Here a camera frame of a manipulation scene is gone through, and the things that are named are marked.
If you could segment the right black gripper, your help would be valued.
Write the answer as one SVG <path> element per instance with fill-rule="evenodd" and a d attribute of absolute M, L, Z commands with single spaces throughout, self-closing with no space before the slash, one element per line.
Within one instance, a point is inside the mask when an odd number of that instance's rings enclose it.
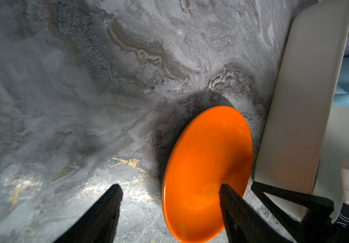
<path fill-rule="evenodd" d="M 332 223 L 328 198 L 254 182 L 253 193 L 298 243 L 349 243 L 349 224 Z"/>

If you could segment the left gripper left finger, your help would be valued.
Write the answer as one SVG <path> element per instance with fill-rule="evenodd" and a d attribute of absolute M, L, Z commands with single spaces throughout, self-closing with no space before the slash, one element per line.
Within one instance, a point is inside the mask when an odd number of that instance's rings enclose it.
<path fill-rule="evenodd" d="M 123 191 L 112 185 L 56 243 L 112 243 L 120 216 Z"/>

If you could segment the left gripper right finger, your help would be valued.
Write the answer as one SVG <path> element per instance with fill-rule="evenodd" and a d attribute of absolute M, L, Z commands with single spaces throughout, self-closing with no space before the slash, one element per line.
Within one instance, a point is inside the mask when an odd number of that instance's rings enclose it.
<path fill-rule="evenodd" d="M 288 243 L 229 184 L 219 191 L 226 234 L 231 243 Z"/>

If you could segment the orange plate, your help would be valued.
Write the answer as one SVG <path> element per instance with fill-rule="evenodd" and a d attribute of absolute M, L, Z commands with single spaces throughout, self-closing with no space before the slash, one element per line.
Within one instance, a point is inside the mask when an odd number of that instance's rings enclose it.
<path fill-rule="evenodd" d="M 219 191 L 240 196 L 252 164 L 249 126 L 236 109 L 215 106 L 196 116 L 175 143 L 162 182 L 162 210 L 173 237 L 204 243 L 224 229 Z"/>

